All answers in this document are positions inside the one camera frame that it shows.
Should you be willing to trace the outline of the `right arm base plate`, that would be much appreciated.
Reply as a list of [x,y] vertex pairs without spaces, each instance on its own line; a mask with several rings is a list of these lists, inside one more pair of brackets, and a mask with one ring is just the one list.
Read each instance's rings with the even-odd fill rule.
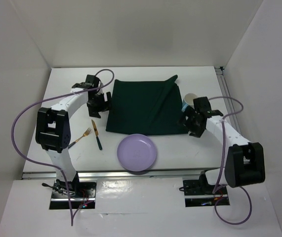
[[214,186],[202,179],[183,180],[179,191],[184,194],[186,207],[207,207],[217,205],[230,205],[227,189],[220,188],[213,193]]

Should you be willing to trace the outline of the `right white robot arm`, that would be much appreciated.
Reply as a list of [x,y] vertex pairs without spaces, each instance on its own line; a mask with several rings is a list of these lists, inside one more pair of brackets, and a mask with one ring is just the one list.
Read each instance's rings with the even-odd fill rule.
[[226,118],[211,108],[207,97],[189,93],[183,99],[179,122],[188,129],[189,135],[200,138],[208,131],[222,144],[220,167],[206,171],[198,182],[204,194],[215,193],[222,186],[243,187],[266,179],[263,146],[244,138]]

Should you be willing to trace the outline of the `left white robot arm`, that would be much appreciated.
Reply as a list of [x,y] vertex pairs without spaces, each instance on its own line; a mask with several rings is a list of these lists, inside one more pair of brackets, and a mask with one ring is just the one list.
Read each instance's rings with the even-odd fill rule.
[[95,75],[72,86],[71,95],[50,108],[41,107],[37,114],[36,142],[49,155],[56,170],[57,188],[69,197],[80,192],[78,172],[69,155],[71,141],[70,118],[84,104],[91,118],[101,118],[100,113],[111,109],[111,93],[104,94],[103,83]]

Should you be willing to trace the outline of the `dark green cloth napkin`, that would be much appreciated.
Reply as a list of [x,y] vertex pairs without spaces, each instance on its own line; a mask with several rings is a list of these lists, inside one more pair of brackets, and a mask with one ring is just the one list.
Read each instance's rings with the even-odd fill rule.
[[164,81],[115,80],[106,131],[146,136],[188,133],[179,125],[182,96],[174,75]]

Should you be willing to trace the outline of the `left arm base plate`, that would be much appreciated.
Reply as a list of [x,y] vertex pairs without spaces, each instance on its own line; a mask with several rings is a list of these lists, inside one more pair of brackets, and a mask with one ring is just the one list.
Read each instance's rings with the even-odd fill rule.
[[[53,185],[49,185],[46,183],[42,183],[41,185],[43,187],[52,189],[49,205],[50,210],[63,210],[69,208],[66,189],[59,188],[56,182],[54,182]],[[77,190],[76,192],[70,191],[72,209],[78,209],[81,205],[82,209],[94,209],[96,186],[96,181],[81,182],[79,185],[79,190]]]

